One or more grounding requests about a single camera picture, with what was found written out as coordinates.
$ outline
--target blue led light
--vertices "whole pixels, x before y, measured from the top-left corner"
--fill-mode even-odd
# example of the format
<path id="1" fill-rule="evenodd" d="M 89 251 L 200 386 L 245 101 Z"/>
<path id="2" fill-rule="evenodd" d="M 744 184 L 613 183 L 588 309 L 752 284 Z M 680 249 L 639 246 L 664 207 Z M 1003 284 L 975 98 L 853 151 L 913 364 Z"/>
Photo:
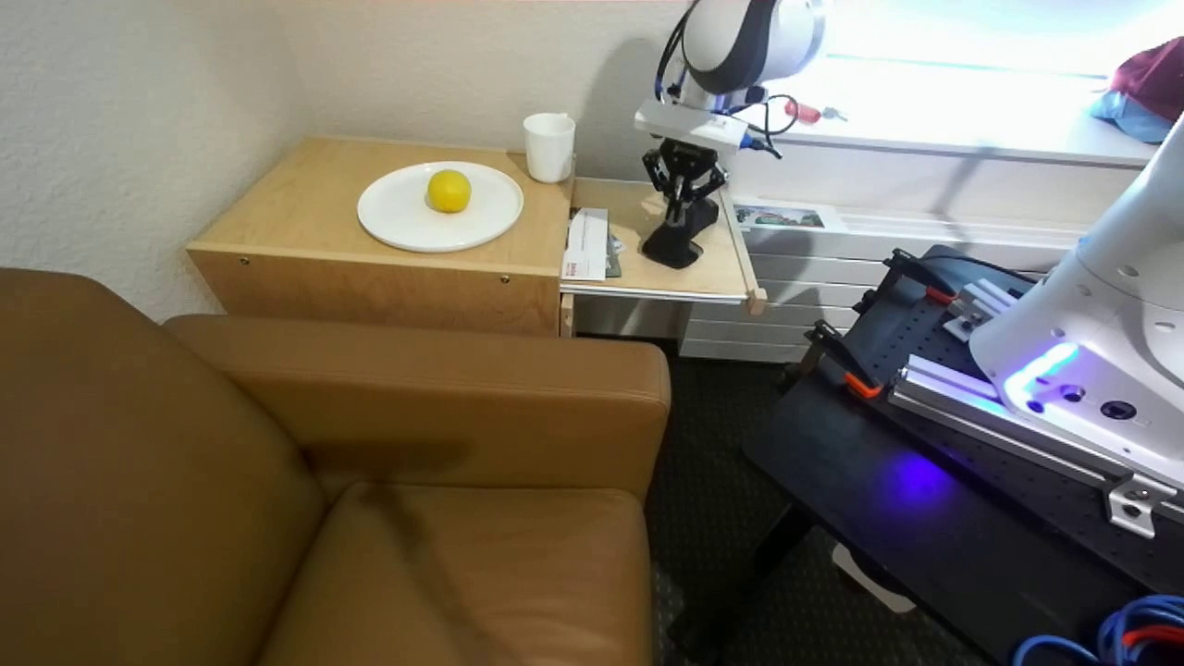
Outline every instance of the blue led light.
<path id="1" fill-rule="evenodd" d="M 882 499 L 893 516 L 934 516 L 951 496 L 951 475 L 921 452 L 904 452 L 884 466 Z"/>
<path id="2" fill-rule="evenodd" d="M 1057 378 L 1077 358 L 1077 344 L 1064 342 L 1003 383 L 1009 404 L 1035 407 L 1041 378 Z"/>

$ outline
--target white plate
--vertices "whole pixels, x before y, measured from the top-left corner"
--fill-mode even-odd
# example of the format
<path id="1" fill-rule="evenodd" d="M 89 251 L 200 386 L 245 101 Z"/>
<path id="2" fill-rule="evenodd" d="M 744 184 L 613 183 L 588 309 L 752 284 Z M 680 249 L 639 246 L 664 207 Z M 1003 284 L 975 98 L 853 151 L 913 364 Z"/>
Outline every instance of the white plate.
<path id="1" fill-rule="evenodd" d="M 472 207 L 440 216 L 431 207 L 431 178 L 458 170 L 472 178 Z M 521 188 L 505 170 L 480 164 L 420 164 L 391 170 L 361 198 L 367 233 L 412 251 L 463 251 L 495 240 L 521 216 Z"/>

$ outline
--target paper cup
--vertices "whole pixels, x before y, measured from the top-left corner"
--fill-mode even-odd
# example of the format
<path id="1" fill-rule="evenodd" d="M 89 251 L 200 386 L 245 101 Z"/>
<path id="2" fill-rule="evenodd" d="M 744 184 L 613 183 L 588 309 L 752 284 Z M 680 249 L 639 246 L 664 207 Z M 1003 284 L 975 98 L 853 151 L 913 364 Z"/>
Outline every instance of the paper cup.
<path id="1" fill-rule="evenodd" d="M 578 122 L 570 114 L 539 113 L 521 122 L 526 170 L 536 183 L 565 183 L 578 151 Z"/>

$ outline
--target wooden side table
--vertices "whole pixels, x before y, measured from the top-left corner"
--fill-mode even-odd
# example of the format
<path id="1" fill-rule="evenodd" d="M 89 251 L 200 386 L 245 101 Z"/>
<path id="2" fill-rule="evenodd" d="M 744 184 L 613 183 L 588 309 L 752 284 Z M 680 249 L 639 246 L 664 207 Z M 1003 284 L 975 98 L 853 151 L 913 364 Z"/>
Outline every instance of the wooden side table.
<path id="1" fill-rule="evenodd" d="M 364 188 L 401 167 L 465 161 L 510 175 L 521 220 L 472 251 L 404 251 L 354 216 Z M 521 154 L 316 136 L 216 220 L 189 254 L 235 316 L 301 316 L 391 325 L 560 337 L 565 184 L 536 184 Z"/>

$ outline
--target white robot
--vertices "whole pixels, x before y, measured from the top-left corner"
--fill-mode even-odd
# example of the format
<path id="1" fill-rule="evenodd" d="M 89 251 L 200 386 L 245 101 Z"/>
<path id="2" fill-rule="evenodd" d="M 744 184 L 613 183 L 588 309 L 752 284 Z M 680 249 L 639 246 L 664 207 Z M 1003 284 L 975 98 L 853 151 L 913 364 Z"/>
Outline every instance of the white robot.
<path id="1" fill-rule="evenodd" d="M 666 198 L 666 222 L 645 254 L 666 268 L 701 258 L 691 236 L 719 216 L 708 198 L 724 184 L 722 164 L 740 150 L 776 154 L 770 131 L 752 131 L 733 113 L 764 105 L 764 83 L 801 74 L 822 36 L 822 0 L 691 0 L 670 29 L 655 101 L 638 113 L 638 126 L 664 136 L 645 167 Z"/>
<path id="2" fill-rule="evenodd" d="M 1032 431 L 1184 487 L 1184 122 L 971 351 Z"/>

